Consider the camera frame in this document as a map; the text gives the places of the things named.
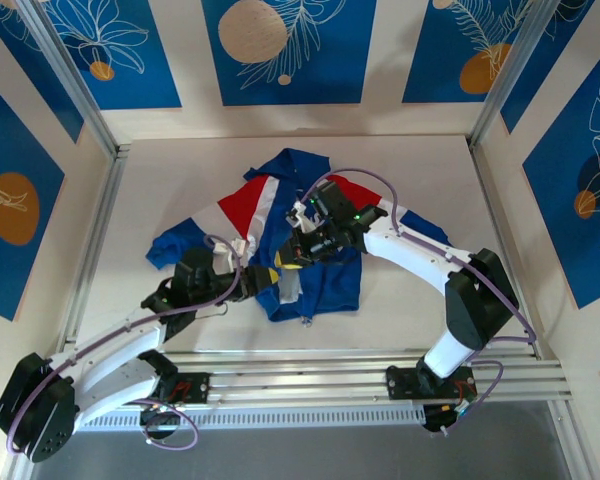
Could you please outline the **grey metal sheet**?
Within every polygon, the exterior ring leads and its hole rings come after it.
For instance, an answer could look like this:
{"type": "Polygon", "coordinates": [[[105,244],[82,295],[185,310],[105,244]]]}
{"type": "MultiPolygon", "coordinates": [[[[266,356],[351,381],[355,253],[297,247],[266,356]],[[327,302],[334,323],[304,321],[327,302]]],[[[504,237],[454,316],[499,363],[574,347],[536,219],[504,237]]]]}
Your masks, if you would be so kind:
{"type": "Polygon", "coordinates": [[[31,480],[573,480],[547,406],[486,403],[449,436],[419,426],[207,430],[168,452],[78,433],[31,480]]]}

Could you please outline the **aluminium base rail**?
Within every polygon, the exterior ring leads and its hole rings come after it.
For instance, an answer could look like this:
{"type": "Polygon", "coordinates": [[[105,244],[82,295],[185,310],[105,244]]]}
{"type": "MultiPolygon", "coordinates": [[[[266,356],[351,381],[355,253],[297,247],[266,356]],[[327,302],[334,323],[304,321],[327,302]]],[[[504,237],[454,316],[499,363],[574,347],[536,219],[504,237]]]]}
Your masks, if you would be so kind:
{"type": "MultiPolygon", "coordinates": [[[[183,372],[210,374],[211,405],[318,405],[386,403],[386,369],[414,367],[411,351],[170,352],[183,372]]],[[[570,400],[571,388],[557,360],[540,360],[511,350],[496,351],[473,364],[480,393],[503,375],[490,401],[570,400]]]]}

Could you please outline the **aluminium frame post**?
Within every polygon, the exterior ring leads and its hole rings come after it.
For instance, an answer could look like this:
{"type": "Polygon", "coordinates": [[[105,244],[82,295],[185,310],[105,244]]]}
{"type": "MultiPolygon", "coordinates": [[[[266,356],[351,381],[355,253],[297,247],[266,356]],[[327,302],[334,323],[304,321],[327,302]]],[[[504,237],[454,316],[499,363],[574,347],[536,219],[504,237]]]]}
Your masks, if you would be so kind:
{"type": "Polygon", "coordinates": [[[69,51],[38,0],[14,0],[18,13],[35,39],[64,90],[90,127],[106,156],[115,162],[122,148],[106,123],[101,110],[76,67],[69,51]]]}
{"type": "Polygon", "coordinates": [[[474,153],[482,143],[513,87],[517,84],[559,3],[560,0],[533,0],[531,2],[529,15],[521,25],[504,65],[467,136],[468,148],[471,153],[474,153]]]}

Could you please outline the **blue floral wall panel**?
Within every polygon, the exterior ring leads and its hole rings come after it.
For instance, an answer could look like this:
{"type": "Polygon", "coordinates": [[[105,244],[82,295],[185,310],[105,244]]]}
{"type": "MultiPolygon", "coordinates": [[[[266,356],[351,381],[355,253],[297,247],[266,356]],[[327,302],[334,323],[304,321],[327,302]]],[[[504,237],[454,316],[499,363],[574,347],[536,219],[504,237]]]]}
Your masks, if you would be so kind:
{"type": "Polygon", "coordinates": [[[64,172],[0,95],[0,317],[14,320],[64,172]]]}
{"type": "Polygon", "coordinates": [[[77,144],[84,119],[24,23],[15,0],[0,0],[0,39],[77,144]]]}
{"type": "Polygon", "coordinates": [[[149,0],[47,0],[43,8],[100,109],[181,106],[149,0]]]}
{"type": "Polygon", "coordinates": [[[480,102],[491,90],[534,0],[430,0],[405,103],[480,102]]]}
{"type": "Polygon", "coordinates": [[[357,104],[377,0],[201,0],[226,107],[357,104]]]}
{"type": "Polygon", "coordinates": [[[529,60],[501,107],[512,133],[595,0],[560,0],[529,60]]]}
{"type": "Polygon", "coordinates": [[[600,60],[523,163],[578,307],[600,298],[600,60]]]}

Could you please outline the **aluminium table side rail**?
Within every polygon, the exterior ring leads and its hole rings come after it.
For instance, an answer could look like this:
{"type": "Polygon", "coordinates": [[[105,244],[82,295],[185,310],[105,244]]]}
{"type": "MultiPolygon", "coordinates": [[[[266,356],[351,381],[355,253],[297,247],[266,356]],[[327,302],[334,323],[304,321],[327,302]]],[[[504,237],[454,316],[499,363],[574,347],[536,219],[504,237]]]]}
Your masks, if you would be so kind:
{"type": "Polygon", "coordinates": [[[46,358],[77,342],[130,147],[121,144],[94,170],[81,162],[63,190],[22,310],[29,337],[11,336],[16,360],[30,353],[46,358]]]}
{"type": "MultiPolygon", "coordinates": [[[[513,277],[512,283],[520,301],[521,311],[531,323],[538,336],[537,341],[533,345],[534,352],[539,355],[541,360],[554,360],[555,355],[548,346],[548,343],[541,337],[544,329],[541,322],[537,319],[537,309],[527,301],[524,289],[520,283],[521,277],[518,275],[520,261],[515,250],[515,242],[508,221],[506,220],[504,207],[498,198],[486,157],[480,146],[470,146],[469,151],[483,190],[485,202],[488,206],[491,222],[496,231],[499,246],[504,253],[504,264],[513,277]]],[[[566,478],[568,480],[577,480],[577,478],[573,477],[573,474],[578,474],[580,471],[582,450],[577,438],[577,431],[573,424],[573,417],[569,410],[569,401],[563,398],[557,400],[547,399],[546,404],[551,416],[551,425],[557,436],[557,441],[566,463],[566,478]]]]}

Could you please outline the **blue red white jacket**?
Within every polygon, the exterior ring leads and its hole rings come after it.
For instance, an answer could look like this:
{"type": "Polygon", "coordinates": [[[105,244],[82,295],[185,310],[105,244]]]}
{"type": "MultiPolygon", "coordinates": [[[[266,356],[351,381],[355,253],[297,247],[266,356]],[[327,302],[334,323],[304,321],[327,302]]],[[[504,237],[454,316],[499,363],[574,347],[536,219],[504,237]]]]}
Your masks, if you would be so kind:
{"type": "MultiPolygon", "coordinates": [[[[380,194],[331,172],[327,157],[292,148],[247,171],[244,184],[154,238],[146,258],[157,269],[176,264],[208,234],[249,241],[243,265],[271,267],[276,251],[289,238],[286,213],[322,175],[335,182],[357,208],[391,203],[380,194]]],[[[360,303],[362,258],[347,248],[326,264],[284,270],[270,295],[256,300],[272,322],[318,314],[356,311],[360,303]]]]}

